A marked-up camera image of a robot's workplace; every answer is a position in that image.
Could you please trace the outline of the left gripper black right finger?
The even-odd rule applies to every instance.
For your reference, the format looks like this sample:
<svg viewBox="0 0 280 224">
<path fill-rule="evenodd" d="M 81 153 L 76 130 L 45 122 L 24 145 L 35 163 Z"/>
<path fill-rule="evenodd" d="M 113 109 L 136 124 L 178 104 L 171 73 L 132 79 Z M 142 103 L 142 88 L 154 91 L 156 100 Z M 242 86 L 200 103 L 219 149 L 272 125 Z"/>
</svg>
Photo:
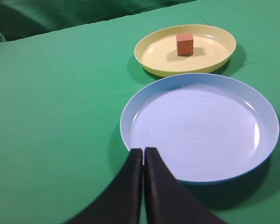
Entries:
<svg viewBox="0 0 280 224">
<path fill-rule="evenodd" d="M 158 150 L 144 151 L 144 196 L 149 224 L 225 224 L 172 175 Z"/>
</svg>

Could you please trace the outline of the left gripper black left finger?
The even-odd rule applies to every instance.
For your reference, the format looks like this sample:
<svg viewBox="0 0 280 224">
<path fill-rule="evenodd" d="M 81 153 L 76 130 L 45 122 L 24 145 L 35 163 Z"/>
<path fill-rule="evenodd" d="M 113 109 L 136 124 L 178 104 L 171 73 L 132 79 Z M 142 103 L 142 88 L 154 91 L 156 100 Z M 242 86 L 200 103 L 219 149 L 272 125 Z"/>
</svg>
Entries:
<svg viewBox="0 0 280 224">
<path fill-rule="evenodd" d="M 68 224 L 138 224 L 142 200 L 141 149 L 131 149 L 106 189 Z"/>
</svg>

